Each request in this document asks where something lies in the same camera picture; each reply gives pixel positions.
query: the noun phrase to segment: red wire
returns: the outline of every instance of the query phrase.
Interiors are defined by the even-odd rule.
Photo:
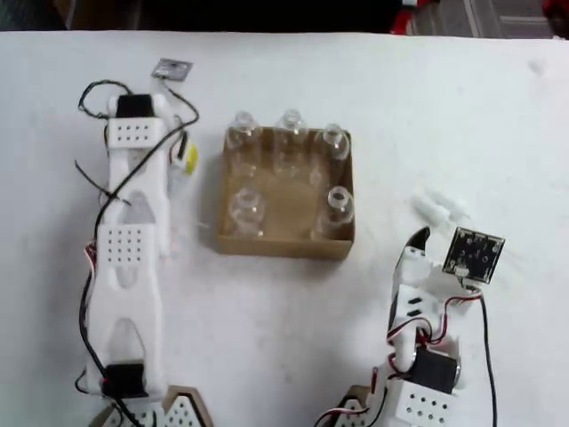
[[[410,318],[409,320],[406,320],[405,322],[403,322],[401,325],[396,326],[393,329],[391,329],[390,331],[388,331],[388,341],[391,340],[395,335],[399,334],[399,332],[401,332],[401,330],[404,327],[406,327],[410,323],[417,321],[417,320],[422,320],[425,323],[427,323],[427,325],[429,326],[429,336],[433,336],[433,326],[430,324],[430,322],[427,320],[427,318]]]
[[[453,301],[475,301],[480,299],[480,294],[472,295],[472,296],[452,296],[448,300],[445,301],[445,313],[443,314],[443,327],[441,329],[441,335],[434,340],[429,340],[428,343],[432,345],[440,344],[446,336],[446,331],[448,328],[448,305]]]

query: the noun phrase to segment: cardboard tray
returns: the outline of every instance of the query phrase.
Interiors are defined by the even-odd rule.
[[[320,129],[311,129],[306,144],[310,144]],[[301,176],[279,178],[273,172],[273,128],[262,129],[261,165],[253,178],[235,177],[229,172],[228,152],[223,150],[222,192],[217,229],[217,249],[222,254],[285,256],[292,258],[324,258],[342,260],[348,256],[356,235],[356,219],[334,240],[312,240],[310,231],[317,216],[318,194],[309,184],[308,168]],[[349,157],[338,185],[354,196],[352,181],[351,135]],[[244,185],[252,185],[265,198],[266,213],[262,238],[242,238],[229,233],[231,219],[228,203]]]

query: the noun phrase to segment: small circuit board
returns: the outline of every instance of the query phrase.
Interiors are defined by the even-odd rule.
[[[458,227],[446,255],[443,271],[477,282],[490,283],[505,242],[504,238]]]
[[[186,80],[192,67],[194,67],[194,64],[191,62],[162,58],[154,68],[154,71],[152,71],[152,77],[172,80],[174,82],[183,82]]]

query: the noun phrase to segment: yellow component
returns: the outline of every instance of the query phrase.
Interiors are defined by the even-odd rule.
[[[185,173],[192,173],[196,168],[197,164],[197,148],[194,144],[191,144],[188,150],[188,155],[186,156],[186,164],[184,165]]]

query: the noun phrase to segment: red object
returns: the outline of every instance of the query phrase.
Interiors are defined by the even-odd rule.
[[[543,14],[550,15],[556,8],[569,13],[569,0],[543,0]]]
[[[438,0],[414,0],[414,6],[403,6],[395,17],[395,21],[393,22],[393,25],[391,26],[391,30],[389,32],[398,36],[404,36],[407,34],[407,23],[413,17],[413,8],[421,7],[425,4],[432,3],[433,1]]]

